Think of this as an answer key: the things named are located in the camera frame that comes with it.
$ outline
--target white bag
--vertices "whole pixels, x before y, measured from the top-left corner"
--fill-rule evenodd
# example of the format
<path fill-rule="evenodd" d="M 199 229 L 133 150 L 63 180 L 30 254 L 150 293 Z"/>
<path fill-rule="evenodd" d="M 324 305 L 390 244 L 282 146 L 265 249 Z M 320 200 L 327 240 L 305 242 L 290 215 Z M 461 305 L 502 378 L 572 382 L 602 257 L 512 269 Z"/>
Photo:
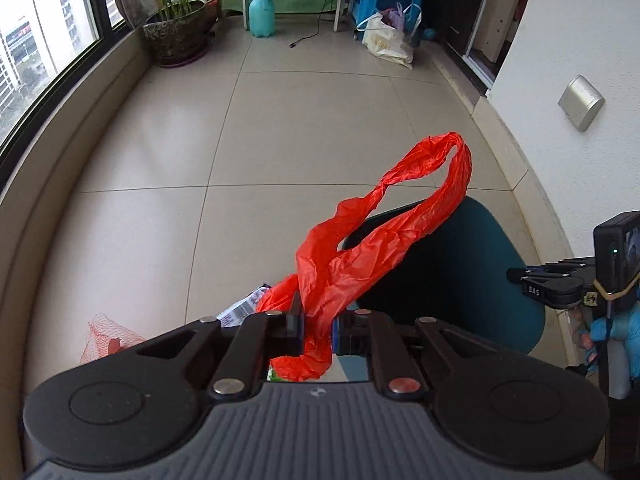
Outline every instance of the white bag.
<path fill-rule="evenodd" d="M 415 31 L 422 21 L 422 10 L 415 4 L 411 4 L 404 10 L 406 16 L 412 7 L 417 7 L 419 14 L 415 20 L 414 30 L 406 38 L 404 32 L 396 30 L 382 21 L 382 14 L 376 12 L 373 16 L 369 16 L 366 20 L 358 24 L 356 28 L 363 32 L 362 44 L 365 45 L 369 52 L 374 56 L 404 65 L 409 68 L 414 60 L 414 49 L 409 46 L 409 40 L 414 36 Z"/>

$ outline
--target red plastic bag handle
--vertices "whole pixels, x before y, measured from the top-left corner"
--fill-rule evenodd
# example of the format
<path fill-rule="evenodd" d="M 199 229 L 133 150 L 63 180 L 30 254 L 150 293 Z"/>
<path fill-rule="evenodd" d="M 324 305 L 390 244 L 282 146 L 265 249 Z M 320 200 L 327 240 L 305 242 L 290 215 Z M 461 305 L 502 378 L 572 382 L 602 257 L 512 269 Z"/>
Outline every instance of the red plastic bag handle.
<path fill-rule="evenodd" d="M 349 250 L 338 244 L 353 233 L 378 206 L 393 184 L 420 178 L 437 170 L 453 147 L 449 174 L 433 195 L 370 232 Z M 332 218 L 312 228 L 296 251 L 297 272 L 287 276 L 262 297 L 257 311 L 288 310 L 300 291 L 305 311 L 305 351 L 300 357 L 279 357 L 271 362 L 289 381 L 319 378 L 331 365 L 331 323 L 350 303 L 369 290 L 399 264 L 411 244 L 433 233 L 466 194 L 471 178 L 471 152 L 455 132 L 421 140 L 364 197 L 338 204 Z"/>

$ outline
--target black window frame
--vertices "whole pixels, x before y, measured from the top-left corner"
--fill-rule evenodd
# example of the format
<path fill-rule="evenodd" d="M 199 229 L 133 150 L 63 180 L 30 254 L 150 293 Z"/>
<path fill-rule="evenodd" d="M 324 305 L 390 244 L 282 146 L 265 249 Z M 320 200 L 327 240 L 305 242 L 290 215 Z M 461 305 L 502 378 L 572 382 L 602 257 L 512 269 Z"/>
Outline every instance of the black window frame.
<path fill-rule="evenodd" d="M 106 0 L 88 0 L 87 4 L 87 11 L 93 13 L 98 39 L 58 74 L 0 142 L 0 191 L 55 108 L 109 49 L 131 31 L 124 20 L 111 26 Z"/>

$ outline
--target black cable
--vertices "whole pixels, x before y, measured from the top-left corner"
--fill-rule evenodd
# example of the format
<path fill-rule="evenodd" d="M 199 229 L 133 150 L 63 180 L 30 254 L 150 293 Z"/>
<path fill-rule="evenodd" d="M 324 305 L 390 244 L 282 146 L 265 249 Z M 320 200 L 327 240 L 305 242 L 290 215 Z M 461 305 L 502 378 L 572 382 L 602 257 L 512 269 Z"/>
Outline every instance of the black cable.
<path fill-rule="evenodd" d="M 300 41 L 308 40 L 309 38 L 312 38 L 320 34 L 320 18 L 322 18 L 322 13 L 324 12 L 325 7 L 326 7 L 326 0 L 324 0 L 324 2 L 322 3 L 322 10 L 320 11 L 320 14 L 318 14 L 318 23 L 316 24 L 317 25 L 316 33 L 312 34 L 311 36 L 305 36 L 304 38 L 300 38 L 299 40 L 296 40 L 293 43 L 289 43 L 289 48 L 295 47 L 298 43 L 300 43 Z"/>

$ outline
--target green plant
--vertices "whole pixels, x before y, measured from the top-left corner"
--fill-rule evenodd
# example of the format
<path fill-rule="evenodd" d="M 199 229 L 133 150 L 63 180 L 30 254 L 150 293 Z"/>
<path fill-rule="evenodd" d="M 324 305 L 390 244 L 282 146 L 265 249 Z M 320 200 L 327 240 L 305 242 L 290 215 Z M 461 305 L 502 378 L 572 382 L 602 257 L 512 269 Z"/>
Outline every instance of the green plant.
<path fill-rule="evenodd" d="M 164 22 L 186 16 L 193 12 L 190 0 L 156 0 L 158 2 L 158 14 Z"/>

